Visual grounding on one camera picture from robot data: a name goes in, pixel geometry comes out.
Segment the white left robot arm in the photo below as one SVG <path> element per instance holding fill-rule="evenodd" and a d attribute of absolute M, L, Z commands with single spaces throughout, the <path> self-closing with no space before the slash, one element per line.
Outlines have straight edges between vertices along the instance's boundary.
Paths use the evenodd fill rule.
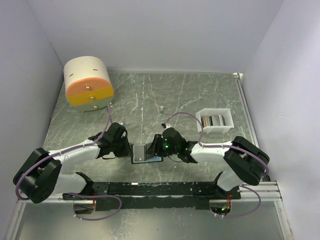
<path fill-rule="evenodd" d="M 94 182 L 82 172 L 63 172 L 77 164 L 109 154 L 116 158 L 132 155 L 128 131 L 117 122 L 113 122 L 106 131 L 68 148 L 51 151 L 37 148 L 13 178 L 16 196 L 35 204 L 59 194 L 89 199 L 94 194 Z"/>

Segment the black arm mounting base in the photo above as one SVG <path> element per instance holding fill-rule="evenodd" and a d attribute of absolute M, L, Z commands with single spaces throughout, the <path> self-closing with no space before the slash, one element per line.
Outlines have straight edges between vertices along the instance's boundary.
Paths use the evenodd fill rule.
<path fill-rule="evenodd" d="M 195 208 L 208 210 L 210 201 L 239 200 L 239 187 L 221 190 L 215 182 L 91 182 L 80 193 L 84 197 L 62 195 L 65 201 L 89 200 L 88 196 L 111 195 L 120 198 L 122 209 Z"/>

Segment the black leather card holder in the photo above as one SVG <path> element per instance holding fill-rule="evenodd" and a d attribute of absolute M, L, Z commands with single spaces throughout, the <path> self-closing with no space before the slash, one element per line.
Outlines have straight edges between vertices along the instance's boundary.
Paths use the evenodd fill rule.
<path fill-rule="evenodd" d="M 159 163 L 163 162 L 163 157 L 153 156 L 152 154 L 147 154 L 147 149 L 151 146 L 151 143 L 147 144 L 132 144 L 132 164 L 147 164 L 147 163 Z"/>

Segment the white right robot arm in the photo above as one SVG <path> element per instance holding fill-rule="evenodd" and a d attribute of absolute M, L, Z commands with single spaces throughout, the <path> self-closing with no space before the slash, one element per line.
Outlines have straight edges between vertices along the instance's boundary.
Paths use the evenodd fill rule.
<path fill-rule="evenodd" d="M 154 136 L 146 154 L 162 158 L 176 155 L 187 164 L 224 161 L 229 170 L 220 173 L 212 186 L 212 193 L 218 199 L 243 183 L 257 186 L 269 172 L 269 156 L 242 136 L 209 144 L 186 140 L 173 127 L 167 127 L 162 134 Z"/>

